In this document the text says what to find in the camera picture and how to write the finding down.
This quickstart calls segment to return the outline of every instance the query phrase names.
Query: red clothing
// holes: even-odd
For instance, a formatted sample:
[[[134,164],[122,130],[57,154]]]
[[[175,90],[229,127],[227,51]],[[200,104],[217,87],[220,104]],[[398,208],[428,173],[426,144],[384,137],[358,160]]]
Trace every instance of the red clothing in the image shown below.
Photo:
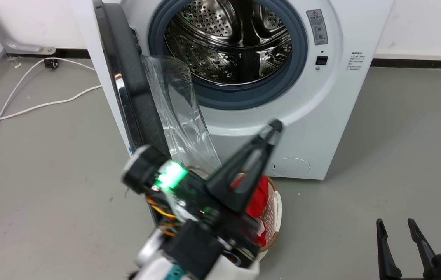
[[[232,189],[235,189],[239,186],[241,181],[244,177],[241,177],[240,179],[236,180],[234,184],[232,185]],[[246,214],[250,215],[255,220],[259,220],[259,235],[256,238],[256,242],[260,245],[260,247],[263,247],[266,245],[265,240],[265,225],[263,224],[263,221],[261,220],[261,216],[263,214],[263,210],[265,209],[265,206],[268,202],[268,177],[263,176],[256,187],[256,190],[253,194],[252,200],[248,207],[246,208]]]

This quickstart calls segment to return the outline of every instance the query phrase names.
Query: white cable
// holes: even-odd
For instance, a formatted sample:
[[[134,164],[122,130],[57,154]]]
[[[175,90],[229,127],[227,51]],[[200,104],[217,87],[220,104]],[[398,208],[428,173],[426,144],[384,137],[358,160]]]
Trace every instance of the white cable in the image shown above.
[[[37,62],[36,64],[34,64],[32,67],[30,67],[30,69],[29,69],[29,70],[23,75],[23,77],[20,79],[20,81],[18,82],[18,84],[16,84],[15,88],[13,89],[13,91],[11,92],[11,94],[9,95],[9,97],[8,97],[8,99],[7,99],[7,101],[6,101],[6,103],[4,103],[4,106],[3,106],[3,108],[1,109],[1,112],[0,112],[0,120],[2,120],[2,119],[8,119],[8,118],[10,118],[10,117],[14,117],[14,116],[17,116],[17,115],[21,115],[21,114],[23,114],[23,113],[27,113],[27,112],[29,112],[29,111],[31,111],[31,110],[35,110],[35,109],[37,109],[37,108],[41,108],[41,107],[44,107],[44,106],[53,105],[53,104],[58,104],[58,103],[66,103],[66,102],[72,101],[72,100],[74,100],[74,99],[76,99],[76,98],[82,96],[83,94],[85,94],[85,93],[87,93],[87,92],[89,92],[89,91],[91,91],[91,90],[94,90],[94,89],[96,89],[96,88],[101,87],[101,85],[99,85],[98,87],[93,87],[93,88],[91,87],[90,89],[87,89],[87,90],[81,92],[80,94],[77,94],[75,97],[73,97],[73,98],[71,98],[71,99],[63,100],[63,101],[56,101],[56,102],[51,102],[51,103],[41,104],[41,105],[39,105],[39,106],[35,106],[35,107],[29,108],[29,109],[27,109],[27,110],[23,110],[23,111],[21,111],[21,112],[18,112],[18,113],[16,113],[16,114],[8,115],[7,117],[2,117],[2,114],[4,113],[4,110],[5,110],[6,107],[8,106],[9,102],[11,101],[11,98],[13,97],[13,94],[15,93],[16,89],[18,88],[18,86],[22,83],[23,79],[25,79],[25,77],[27,76],[27,74],[30,73],[30,71],[32,71],[32,69],[34,69],[37,65],[41,64],[42,62],[44,62],[44,60],[46,60],[46,59],[58,59],[58,60],[62,60],[62,61],[66,61],[66,62],[70,62],[70,63],[73,63],[73,64],[77,64],[77,65],[80,65],[80,66],[82,66],[82,67],[86,67],[87,69],[91,69],[91,70],[93,70],[93,71],[96,71],[94,68],[91,68],[91,67],[89,67],[89,66],[87,66],[87,65],[83,65],[82,63],[75,62],[75,61],[68,60],[68,59],[64,59],[64,58],[59,58],[59,57],[49,57],[49,58],[45,58],[45,59],[40,60],[39,62]]]
[[[9,119],[9,118],[11,118],[11,117],[16,117],[16,116],[18,116],[18,115],[22,115],[22,114],[25,114],[25,113],[27,113],[27,112],[30,112],[30,111],[32,111],[32,110],[39,109],[39,108],[42,108],[42,107],[46,107],[46,106],[50,106],[50,105],[55,105],[55,104],[61,104],[61,103],[67,103],[67,102],[70,102],[70,101],[74,101],[75,99],[81,97],[82,95],[84,95],[84,94],[86,94],[86,93],[88,93],[88,92],[90,92],[90,91],[92,91],[92,90],[99,89],[99,88],[101,88],[101,85],[96,86],[96,87],[91,87],[91,88],[89,88],[89,89],[87,89],[87,90],[84,90],[84,91],[81,92],[80,94],[77,94],[76,96],[74,96],[74,97],[72,97],[72,98],[70,98],[70,99],[61,100],[61,101],[54,101],[54,102],[50,102],[50,103],[44,103],[44,104],[41,104],[41,105],[37,105],[37,106],[35,106],[35,107],[28,108],[28,109],[26,109],[26,110],[21,110],[21,111],[18,112],[18,113],[14,113],[14,114],[11,114],[11,115],[7,115],[6,117],[2,117],[1,120],[3,120],[3,119]]]

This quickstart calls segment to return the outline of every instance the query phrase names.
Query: laundry basket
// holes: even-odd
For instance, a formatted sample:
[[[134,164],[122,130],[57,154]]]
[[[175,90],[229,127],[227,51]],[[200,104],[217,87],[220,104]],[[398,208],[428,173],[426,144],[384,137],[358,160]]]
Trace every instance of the laundry basket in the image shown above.
[[[208,174],[193,166],[188,166],[188,169],[196,173],[203,179],[208,179]],[[241,177],[244,177],[245,173],[239,173],[234,181],[238,181]],[[263,210],[263,214],[261,215],[261,219],[265,224],[265,241],[266,245],[260,248],[258,256],[256,257],[257,261],[260,261],[265,257],[268,250],[272,245],[274,245],[277,237],[279,236],[279,229],[281,228],[281,218],[282,218],[282,200],[281,195],[277,191],[274,181],[268,178],[268,200],[265,209]]]

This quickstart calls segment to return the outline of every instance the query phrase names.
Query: front-loading washing machine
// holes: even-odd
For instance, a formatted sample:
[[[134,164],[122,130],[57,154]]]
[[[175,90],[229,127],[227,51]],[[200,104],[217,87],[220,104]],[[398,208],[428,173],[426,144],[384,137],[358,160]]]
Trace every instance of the front-loading washing machine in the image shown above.
[[[286,129],[266,173],[301,179],[324,179],[393,5],[393,0],[116,2],[142,54],[173,56],[189,66],[221,160],[277,118]],[[131,151],[119,82],[108,71],[112,50],[102,44],[112,34],[98,28],[95,3],[73,0],[73,11]]]

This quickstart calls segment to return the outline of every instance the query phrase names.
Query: wires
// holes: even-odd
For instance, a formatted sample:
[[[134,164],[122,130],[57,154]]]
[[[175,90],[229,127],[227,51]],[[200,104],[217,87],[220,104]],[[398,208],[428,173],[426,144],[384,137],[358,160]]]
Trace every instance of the wires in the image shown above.
[[[55,104],[61,104],[61,103],[67,103],[67,102],[70,102],[70,101],[74,101],[75,99],[81,97],[82,95],[84,95],[84,94],[86,94],[86,93],[88,93],[88,92],[90,92],[90,91],[92,91],[92,90],[99,89],[99,88],[101,88],[101,85],[96,86],[96,87],[91,87],[91,88],[89,88],[89,89],[87,89],[87,90],[84,90],[84,91],[81,92],[80,94],[77,94],[76,96],[74,96],[74,97],[72,97],[72,98],[70,98],[70,99],[61,100],[61,101],[55,101],[55,102],[50,102],[50,103],[44,103],[44,104],[41,104],[41,105],[37,105],[37,106],[35,106],[35,107],[28,108],[28,109],[26,109],[26,110],[22,110],[22,111],[20,111],[20,112],[18,112],[18,113],[14,113],[14,114],[11,114],[11,115],[7,115],[6,117],[2,117],[1,120],[3,120],[3,119],[9,119],[9,118],[11,118],[11,117],[16,117],[16,116],[19,116],[19,115],[25,114],[25,113],[27,113],[27,112],[30,112],[30,111],[32,111],[32,110],[39,109],[39,108],[42,108],[42,107],[46,107],[46,106],[50,106],[50,105],[55,105]]]
[[[164,234],[166,234],[166,235],[168,235],[168,236],[171,236],[171,237],[174,237],[174,236],[176,235],[176,234],[175,234],[175,232],[176,232],[175,226],[172,225],[172,224],[169,224],[169,223],[161,224],[161,225],[160,225],[160,230],[161,230]]]
[[[151,205],[151,207],[153,207],[153,209],[155,209],[158,213],[162,214],[163,216],[171,219],[171,220],[175,220],[177,217],[167,213],[165,210],[161,209],[158,206],[158,203],[156,203],[153,199],[151,199],[150,197],[146,197],[146,202],[148,202],[148,204]]]
[[[73,63],[73,64],[77,64],[77,65],[80,65],[80,66],[85,67],[85,68],[87,68],[87,69],[91,69],[91,70],[93,70],[93,71],[96,71],[94,68],[91,68],[91,67],[89,67],[89,66],[87,66],[87,65],[83,65],[82,63],[75,62],[75,61],[71,61],[71,60],[64,59],[64,58],[50,57],[50,58],[46,58],[46,59],[58,59],[58,60],[62,60],[62,61],[66,61],[66,62],[70,62],[70,63]],[[3,106],[2,109],[1,109],[1,112],[0,112],[0,121],[1,121],[2,119],[9,119],[9,118],[11,118],[11,117],[15,117],[15,116],[18,116],[18,115],[21,115],[21,114],[24,114],[24,113],[30,112],[31,110],[35,110],[35,109],[38,109],[38,108],[41,108],[41,107],[45,107],[45,106],[49,106],[49,105],[54,105],[54,104],[66,103],[66,102],[73,101],[73,100],[77,99],[78,97],[82,96],[83,94],[85,94],[85,93],[87,93],[87,92],[89,92],[89,91],[91,91],[91,90],[94,90],[94,89],[97,89],[97,88],[100,88],[100,87],[101,87],[101,85],[99,85],[99,86],[97,86],[97,87],[91,87],[90,89],[87,89],[87,90],[81,92],[80,94],[77,94],[76,96],[74,96],[74,97],[71,98],[71,99],[67,99],[67,100],[63,100],[63,101],[56,101],[56,102],[51,102],[51,103],[41,104],[41,105],[38,105],[38,106],[35,106],[35,107],[32,107],[32,108],[29,108],[29,109],[27,109],[27,110],[23,110],[23,111],[21,111],[21,112],[15,113],[15,114],[13,114],[13,115],[8,115],[7,117],[2,117],[2,115],[3,115],[3,113],[4,113],[4,110],[6,109],[6,107],[8,106],[8,104],[10,103],[11,99],[14,97],[14,93],[16,92],[16,89],[17,89],[17,88],[19,87],[19,85],[22,83],[23,79],[25,79],[25,77],[30,73],[30,71],[32,71],[32,69],[34,69],[37,65],[43,63],[44,60],[45,60],[45,59],[42,59],[42,60],[40,60],[39,62],[37,62],[36,64],[34,64],[34,65],[33,65],[33,66],[32,66],[32,67],[31,67],[31,68],[30,68],[30,69],[29,69],[29,70],[23,75],[23,77],[20,79],[20,81],[18,82],[18,84],[16,84],[15,88],[13,89],[13,91],[11,92],[11,94],[9,95],[9,97],[8,97],[8,99],[7,99],[7,101],[6,101],[6,103],[4,103],[4,106]]]
[[[160,207],[158,207],[158,206],[151,205],[151,207],[153,207],[153,209],[155,209],[158,213],[164,215],[165,217],[167,217],[167,218],[169,218],[169,219],[172,219],[172,220],[175,220],[175,219],[176,219],[176,216],[174,216],[174,215],[172,215],[172,214],[169,214],[169,213],[166,213],[165,211],[163,211],[163,210],[162,210]]]

